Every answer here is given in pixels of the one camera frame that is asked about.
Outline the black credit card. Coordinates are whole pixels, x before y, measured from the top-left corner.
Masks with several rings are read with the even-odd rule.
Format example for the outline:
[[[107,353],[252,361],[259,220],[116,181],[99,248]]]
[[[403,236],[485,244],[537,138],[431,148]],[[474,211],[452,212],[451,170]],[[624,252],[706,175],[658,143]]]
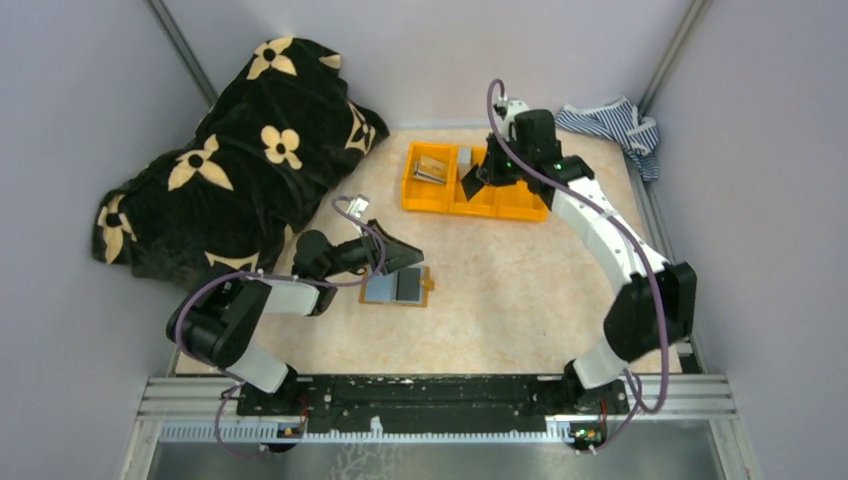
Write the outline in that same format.
[[[466,201],[470,202],[485,186],[485,182],[479,178],[480,167],[474,165],[460,179],[463,195]]]

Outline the dark card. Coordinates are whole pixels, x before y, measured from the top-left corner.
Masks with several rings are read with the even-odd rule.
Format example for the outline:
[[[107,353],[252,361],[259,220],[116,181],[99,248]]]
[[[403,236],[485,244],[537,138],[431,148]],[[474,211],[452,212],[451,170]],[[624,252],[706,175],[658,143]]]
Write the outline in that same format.
[[[396,274],[395,301],[398,303],[420,303],[422,269],[407,267]]]

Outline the tan leather card holder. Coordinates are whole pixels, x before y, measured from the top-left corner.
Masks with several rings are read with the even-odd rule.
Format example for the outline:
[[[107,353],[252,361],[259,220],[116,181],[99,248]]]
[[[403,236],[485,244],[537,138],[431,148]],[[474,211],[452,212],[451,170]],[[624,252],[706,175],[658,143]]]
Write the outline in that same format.
[[[401,307],[425,308],[427,306],[427,303],[428,303],[429,294],[435,288],[435,282],[430,276],[430,269],[428,267],[426,267],[426,266],[413,266],[413,267],[420,267],[422,269],[422,276],[421,276],[422,298],[421,298],[420,303],[398,303],[396,301],[394,301],[393,303],[365,303],[364,300],[363,300],[363,293],[364,293],[364,285],[367,282],[360,289],[359,302],[361,304],[366,304],[366,305],[383,305],[383,306],[392,305],[392,306],[401,306]]]

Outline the orange three-compartment bin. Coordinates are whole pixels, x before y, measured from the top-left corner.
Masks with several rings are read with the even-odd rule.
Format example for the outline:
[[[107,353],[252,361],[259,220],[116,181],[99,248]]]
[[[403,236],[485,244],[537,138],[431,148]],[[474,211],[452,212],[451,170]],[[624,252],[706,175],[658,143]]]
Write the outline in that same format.
[[[463,195],[457,176],[456,157],[459,146],[412,142],[408,149],[406,166],[401,181],[401,206],[409,211],[465,215],[502,220],[542,222],[548,209],[533,195],[524,182],[506,187],[484,187],[470,202]],[[485,156],[484,146],[468,146],[473,150],[474,165]],[[413,178],[413,164],[427,155],[448,164],[448,182],[434,184]]]

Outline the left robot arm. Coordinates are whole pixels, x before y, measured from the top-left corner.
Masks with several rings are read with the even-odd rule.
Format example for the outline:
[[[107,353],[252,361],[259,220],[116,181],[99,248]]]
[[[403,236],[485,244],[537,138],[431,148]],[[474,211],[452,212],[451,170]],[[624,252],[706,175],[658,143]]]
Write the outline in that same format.
[[[308,230],[296,241],[289,277],[214,266],[174,311],[166,336],[186,355],[274,394],[297,374],[255,340],[262,315],[321,315],[339,289],[329,278],[342,273],[385,277],[424,259],[422,250],[389,235],[376,220],[368,221],[359,237],[338,245]]]

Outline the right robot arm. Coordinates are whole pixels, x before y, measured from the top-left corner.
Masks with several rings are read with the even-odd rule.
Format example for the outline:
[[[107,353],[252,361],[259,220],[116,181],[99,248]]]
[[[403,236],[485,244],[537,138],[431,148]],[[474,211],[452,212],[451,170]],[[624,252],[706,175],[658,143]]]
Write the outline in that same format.
[[[564,155],[550,111],[498,101],[489,120],[487,152],[472,176],[492,187],[525,182],[580,237],[616,295],[601,340],[566,366],[565,379],[577,392],[595,389],[655,350],[666,367],[669,346],[692,332],[694,269],[647,245],[607,199],[588,164]]]

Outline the grey box in bin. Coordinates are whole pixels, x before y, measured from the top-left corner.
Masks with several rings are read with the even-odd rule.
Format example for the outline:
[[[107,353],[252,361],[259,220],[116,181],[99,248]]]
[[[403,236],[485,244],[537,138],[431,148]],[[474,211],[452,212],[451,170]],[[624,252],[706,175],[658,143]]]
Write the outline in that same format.
[[[456,169],[458,179],[463,180],[468,175],[473,166],[474,162],[472,148],[468,146],[459,146],[456,157]]]

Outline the blue striped cloth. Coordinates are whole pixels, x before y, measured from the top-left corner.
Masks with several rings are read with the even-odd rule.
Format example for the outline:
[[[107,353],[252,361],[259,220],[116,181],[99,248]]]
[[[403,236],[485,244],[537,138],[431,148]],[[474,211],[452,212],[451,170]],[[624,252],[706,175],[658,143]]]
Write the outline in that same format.
[[[577,108],[564,105],[554,115],[556,125],[568,132],[589,135],[614,142],[631,160],[645,182],[660,178],[657,149],[660,130],[657,122],[644,115],[626,97],[600,107]]]

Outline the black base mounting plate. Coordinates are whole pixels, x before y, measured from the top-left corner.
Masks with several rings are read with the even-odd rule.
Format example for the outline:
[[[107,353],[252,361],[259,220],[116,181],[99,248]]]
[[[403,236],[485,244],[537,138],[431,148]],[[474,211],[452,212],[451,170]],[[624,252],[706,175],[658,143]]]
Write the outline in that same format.
[[[363,433],[379,419],[390,434],[540,432],[556,415],[629,411],[622,381],[582,390],[559,375],[300,375],[276,393],[250,385],[240,416],[305,418],[310,433]]]

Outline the black floral blanket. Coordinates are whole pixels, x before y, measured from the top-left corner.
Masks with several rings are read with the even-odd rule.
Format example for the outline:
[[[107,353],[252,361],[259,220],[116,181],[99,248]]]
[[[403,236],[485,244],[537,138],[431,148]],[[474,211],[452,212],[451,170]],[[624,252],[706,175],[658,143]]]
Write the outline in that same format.
[[[305,38],[261,43],[186,145],[102,198],[91,257],[186,290],[219,265],[272,269],[288,238],[390,134],[349,97],[342,63]]]

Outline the aluminium frame rail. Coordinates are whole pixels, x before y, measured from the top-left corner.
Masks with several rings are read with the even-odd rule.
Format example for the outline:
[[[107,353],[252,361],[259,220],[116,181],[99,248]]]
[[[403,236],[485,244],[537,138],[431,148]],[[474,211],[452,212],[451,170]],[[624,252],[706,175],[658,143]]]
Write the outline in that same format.
[[[655,414],[638,401],[661,402]],[[164,442],[298,444],[599,443],[621,422],[736,414],[720,375],[657,375],[635,396],[617,380],[581,403],[556,375],[306,375],[277,394],[214,376],[151,379],[137,418]]]

